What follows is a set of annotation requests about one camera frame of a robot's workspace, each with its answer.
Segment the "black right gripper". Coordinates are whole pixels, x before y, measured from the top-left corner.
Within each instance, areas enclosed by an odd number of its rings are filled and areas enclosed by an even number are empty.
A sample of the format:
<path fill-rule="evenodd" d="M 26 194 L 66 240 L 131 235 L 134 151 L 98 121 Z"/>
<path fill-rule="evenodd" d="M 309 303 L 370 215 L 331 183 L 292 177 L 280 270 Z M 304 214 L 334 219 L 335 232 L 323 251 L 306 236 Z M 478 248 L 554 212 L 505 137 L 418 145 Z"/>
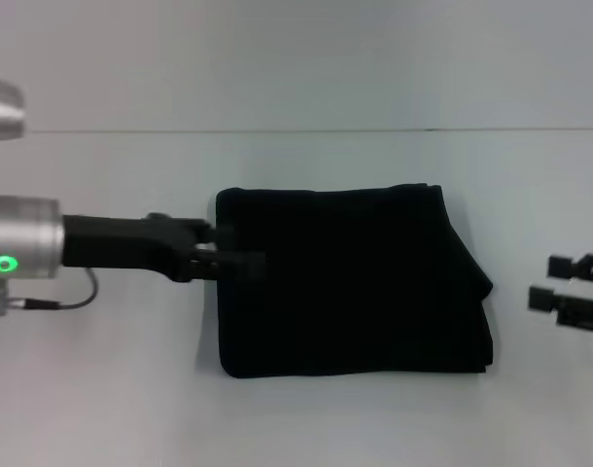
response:
<path fill-rule="evenodd" d="M 593 254 L 574 259 L 552 255 L 547 276 L 569 282 L 562 295 L 554 289 L 531 285 L 528 308 L 551 313 L 557 311 L 557 324 L 593 332 Z"/>

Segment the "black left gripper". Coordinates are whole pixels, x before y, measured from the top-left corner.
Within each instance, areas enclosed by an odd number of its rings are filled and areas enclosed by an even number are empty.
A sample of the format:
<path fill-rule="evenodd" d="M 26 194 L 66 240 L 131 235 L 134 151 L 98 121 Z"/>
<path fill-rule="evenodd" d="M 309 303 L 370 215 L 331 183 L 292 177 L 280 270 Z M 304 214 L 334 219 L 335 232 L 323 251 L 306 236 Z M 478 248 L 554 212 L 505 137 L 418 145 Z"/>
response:
<path fill-rule="evenodd" d="M 65 215 L 63 227 L 62 264 L 67 268 L 149 270 L 177 283 L 264 276 L 262 252 L 197 248 L 232 249 L 236 233 L 231 225 L 153 213 L 141 219 Z"/>

